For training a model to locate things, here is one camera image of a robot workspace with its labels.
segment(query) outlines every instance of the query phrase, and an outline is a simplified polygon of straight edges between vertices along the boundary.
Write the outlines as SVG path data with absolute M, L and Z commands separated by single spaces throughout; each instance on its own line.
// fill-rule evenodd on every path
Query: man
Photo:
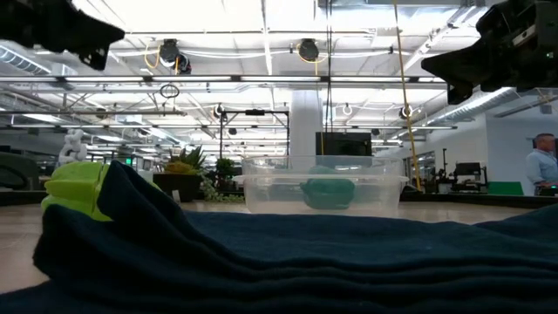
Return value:
M 527 177 L 535 185 L 535 194 L 542 188 L 558 183 L 558 162 L 555 153 L 555 137 L 542 133 L 534 138 L 536 149 L 527 156 Z

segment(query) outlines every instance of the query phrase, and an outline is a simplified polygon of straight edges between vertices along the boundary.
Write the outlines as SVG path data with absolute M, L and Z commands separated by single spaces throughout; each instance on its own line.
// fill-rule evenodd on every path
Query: teal object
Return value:
M 316 166 L 310 174 L 337 174 L 335 170 Z M 348 179 L 308 179 L 301 183 L 304 202 L 313 209 L 347 209 L 355 197 L 355 184 Z

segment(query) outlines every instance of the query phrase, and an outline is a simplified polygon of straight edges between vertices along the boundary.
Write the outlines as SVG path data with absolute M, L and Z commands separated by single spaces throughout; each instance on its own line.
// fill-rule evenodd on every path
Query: black planter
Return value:
M 153 174 L 153 183 L 170 197 L 178 191 L 181 202 L 192 201 L 200 190 L 201 177 L 191 174 Z

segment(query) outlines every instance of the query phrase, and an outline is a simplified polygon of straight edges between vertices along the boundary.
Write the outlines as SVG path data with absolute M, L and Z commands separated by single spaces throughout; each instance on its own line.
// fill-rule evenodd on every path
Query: ceiling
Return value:
M 305 75 L 326 76 L 329 65 L 326 55 L 326 30 L 330 23 L 332 35 L 331 75 L 336 76 L 393 76 L 400 74 L 398 40 L 394 9 L 391 5 L 347 5 L 337 2 L 332 15 L 326 18 L 314 0 L 73 0 L 86 14 L 116 25 L 126 31 L 125 39 L 111 46 L 103 72 L 82 65 L 78 58 L 66 52 L 49 53 L 37 47 L 25 50 L 21 46 L 0 42 L 32 63 L 56 74 L 60 65 L 73 69 L 76 75 L 174 75 L 172 69 L 157 62 L 158 46 L 165 38 L 176 38 L 182 53 L 192 65 L 193 75 Z M 399 1 L 398 24 L 405 76 L 430 77 L 420 68 L 422 58 L 467 47 L 479 34 L 474 26 L 487 8 L 460 8 L 462 1 L 416 0 Z M 454 28 L 448 28 L 448 22 Z M 321 51 L 321 63 L 301 60 L 296 46 L 303 38 L 313 38 Z M 0 62 L 0 75 L 29 75 L 13 65 Z M 295 89 L 316 90 L 325 104 L 323 86 L 242 83 L 180 83 L 180 95 L 166 100 L 157 92 L 150 96 L 140 84 L 74 84 L 72 91 L 53 89 L 48 85 L 10 84 L 13 94 L 33 94 L 48 106 L 29 102 L 35 110 L 62 108 L 71 104 L 76 111 L 107 110 L 154 111 L 165 103 L 167 110 L 175 108 L 187 113 L 179 115 L 143 115 L 146 124 L 211 125 L 217 123 L 212 110 L 221 104 L 227 110 L 261 108 L 285 110 L 292 106 L 291 93 Z M 445 87 L 417 87 L 406 91 L 415 114 L 432 115 L 446 106 Z M 334 124 L 344 125 L 402 125 L 398 111 L 404 105 L 404 95 L 397 83 L 391 85 L 334 86 L 331 103 L 335 109 Z M 0 103 L 4 109 L 19 108 Z M 95 116 L 64 117 L 67 121 L 109 124 L 119 123 L 112 117 L 99 121 Z M 276 117 L 239 115 L 231 124 L 271 125 L 280 122 Z M 126 140 L 140 143 L 132 130 L 121 133 Z M 216 131 L 167 130 L 169 136 L 182 143 L 206 143 L 207 150 L 218 149 Z M 247 129 L 228 139 L 284 139 L 286 130 Z M 252 147 L 266 154 L 285 154 L 284 147 Z M 238 154 L 235 148 L 230 153 Z

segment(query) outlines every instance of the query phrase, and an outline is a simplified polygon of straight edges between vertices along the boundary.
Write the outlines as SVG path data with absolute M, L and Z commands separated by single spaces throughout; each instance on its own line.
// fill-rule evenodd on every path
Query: light blue shirt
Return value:
M 533 184 L 558 182 L 558 162 L 551 153 L 535 149 L 527 158 L 527 178 Z

